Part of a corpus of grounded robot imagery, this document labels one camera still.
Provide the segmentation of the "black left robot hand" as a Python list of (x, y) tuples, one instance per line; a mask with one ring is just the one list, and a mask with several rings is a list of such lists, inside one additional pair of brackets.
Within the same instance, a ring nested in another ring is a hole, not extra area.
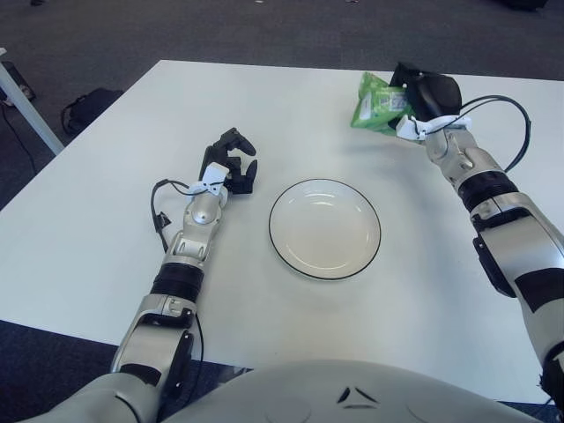
[(204, 171), (209, 164), (215, 162), (226, 167), (229, 172), (224, 182), (226, 189), (234, 195), (251, 194), (257, 172), (257, 160), (252, 160), (246, 170), (242, 172), (242, 161), (239, 156), (230, 156), (233, 150), (239, 150), (249, 157), (256, 156), (256, 148), (236, 129), (224, 132), (213, 145), (208, 145), (204, 151), (199, 179), (204, 176)]

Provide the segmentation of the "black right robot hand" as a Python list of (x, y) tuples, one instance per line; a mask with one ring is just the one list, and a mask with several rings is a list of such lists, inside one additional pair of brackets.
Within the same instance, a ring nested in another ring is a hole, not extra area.
[(411, 63), (397, 64), (390, 86), (404, 88), (414, 116), (422, 122), (458, 115), (462, 108), (460, 88), (452, 77), (421, 70)]

